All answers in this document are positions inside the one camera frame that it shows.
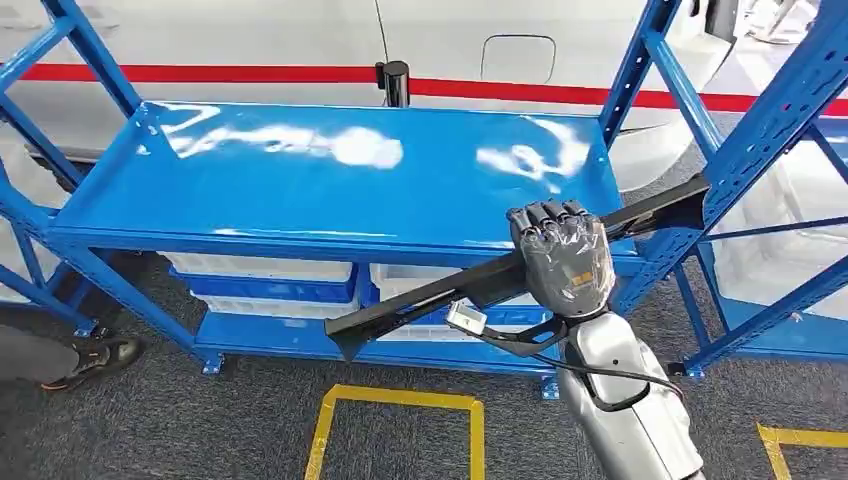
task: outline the white connector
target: white connector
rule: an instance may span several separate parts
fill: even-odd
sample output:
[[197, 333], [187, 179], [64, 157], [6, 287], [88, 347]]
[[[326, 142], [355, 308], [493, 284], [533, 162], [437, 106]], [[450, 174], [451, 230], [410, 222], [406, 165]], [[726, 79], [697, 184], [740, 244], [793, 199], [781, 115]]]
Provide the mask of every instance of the white connector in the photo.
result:
[[480, 335], [486, 327], [486, 318], [483, 312], [463, 305], [462, 302], [453, 302], [445, 320], [463, 330]]

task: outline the shoe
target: shoe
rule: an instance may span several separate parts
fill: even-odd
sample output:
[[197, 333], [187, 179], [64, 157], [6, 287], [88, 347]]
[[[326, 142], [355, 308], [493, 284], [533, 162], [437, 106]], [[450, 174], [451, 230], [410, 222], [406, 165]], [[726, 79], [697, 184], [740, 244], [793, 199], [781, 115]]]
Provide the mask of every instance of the shoe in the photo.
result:
[[141, 342], [134, 338], [109, 338], [85, 348], [74, 346], [74, 350], [79, 354], [79, 363], [73, 373], [53, 383], [41, 384], [43, 390], [71, 390], [89, 378], [118, 371], [141, 355]]

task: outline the blue storage bin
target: blue storage bin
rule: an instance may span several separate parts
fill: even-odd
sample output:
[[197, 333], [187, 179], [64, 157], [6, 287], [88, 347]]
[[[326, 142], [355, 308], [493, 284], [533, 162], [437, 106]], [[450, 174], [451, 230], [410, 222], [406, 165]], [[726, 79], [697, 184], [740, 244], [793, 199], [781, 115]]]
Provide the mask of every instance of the blue storage bin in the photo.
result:
[[187, 274], [169, 270], [188, 284], [192, 293], [220, 297], [273, 298], [302, 302], [349, 303], [353, 300], [358, 265], [353, 265], [345, 282], [319, 282], [282, 278], [229, 277]]

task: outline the shelf top surface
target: shelf top surface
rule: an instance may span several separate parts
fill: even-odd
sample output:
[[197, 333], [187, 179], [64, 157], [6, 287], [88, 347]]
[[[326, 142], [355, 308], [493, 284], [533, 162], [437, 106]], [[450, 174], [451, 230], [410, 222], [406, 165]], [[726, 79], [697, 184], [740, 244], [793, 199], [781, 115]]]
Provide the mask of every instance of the shelf top surface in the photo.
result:
[[594, 117], [145, 102], [54, 226], [506, 251], [551, 197], [620, 207]]

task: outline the robotic hand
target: robotic hand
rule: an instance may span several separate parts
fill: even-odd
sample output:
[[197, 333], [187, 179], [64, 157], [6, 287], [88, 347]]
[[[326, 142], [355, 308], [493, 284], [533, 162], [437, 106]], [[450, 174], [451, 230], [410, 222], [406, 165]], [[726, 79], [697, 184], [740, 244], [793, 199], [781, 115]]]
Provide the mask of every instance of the robotic hand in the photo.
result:
[[[704, 478], [681, 399], [663, 385], [668, 378], [651, 349], [607, 308], [615, 273], [601, 221], [575, 203], [553, 201], [512, 209], [507, 218], [528, 290], [568, 326], [560, 342], [560, 396], [607, 476]], [[606, 373], [585, 373], [600, 369]]]

